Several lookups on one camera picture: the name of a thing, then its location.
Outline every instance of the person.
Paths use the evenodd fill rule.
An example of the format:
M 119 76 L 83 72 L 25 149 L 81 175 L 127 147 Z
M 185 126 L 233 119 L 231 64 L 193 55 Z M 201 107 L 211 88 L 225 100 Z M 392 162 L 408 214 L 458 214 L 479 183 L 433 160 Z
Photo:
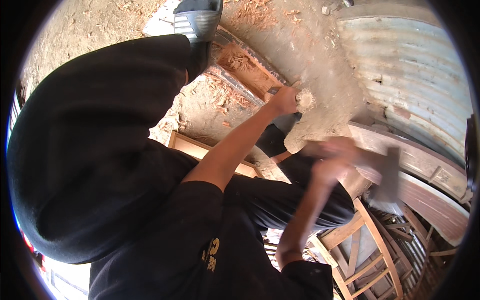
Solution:
M 189 1 L 176 14 L 206 9 Z M 298 119 L 295 89 L 200 163 L 148 139 L 207 67 L 210 45 L 174 34 L 87 53 L 48 75 L 17 119 L 7 168 L 18 222 L 45 256 L 92 263 L 91 299 L 331 296 L 328 267 L 297 261 L 298 247 L 312 222 L 348 223 L 353 203 L 335 179 L 344 156 L 319 164 L 283 146 Z M 292 184 L 232 176 L 255 143 Z M 267 228 L 285 230 L 282 273 L 264 252 Z

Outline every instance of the sandy floor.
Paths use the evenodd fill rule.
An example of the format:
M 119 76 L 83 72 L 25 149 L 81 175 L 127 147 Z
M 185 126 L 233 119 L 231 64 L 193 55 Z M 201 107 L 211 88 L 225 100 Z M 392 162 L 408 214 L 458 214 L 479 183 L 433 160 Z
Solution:
M 271 0 L 266 4 L 269 22 L 258 26 L 237 18 L 246 1 L 229 0 L 220 24 L 263 56 L 288 82 L 300 80 L 299 88 L 311 89 L 317 99 L 316 106 L 288 135 L 286 147 L 296 152 L 306 139 L 350 135 L 346 123 L 366 118 L 366 99 L 340 45 L 334 14 L 320 13 L 322 6 L 331 2 Z M 339 0 L 333 1 L 341 8 Z M 98 48 L 142 37 L 146 22 L 163 2 L 65 0 L 39 33 L 26 60 L 22 75 L 25 97 L 63 63 Z M 292 10 L 299 12 L 287 14 Z M 184 121 L 180 133 L 214 145 L 231 130 L 222 125 L 223 121 L 235 127 L 252 115 L 252 109 L 227 104 L 224 116 L 210 101 L 208 83 L 200 80 L 196 84 L 176 97 L 168 113 L 178 113 Z M 155 133 L 165 129 L 160 127 L 153 131 L 162 140 L 162 133 Z M 260 166 L 265 177 L 287 181 L 259 149 L 254 148 L 247 160 Z

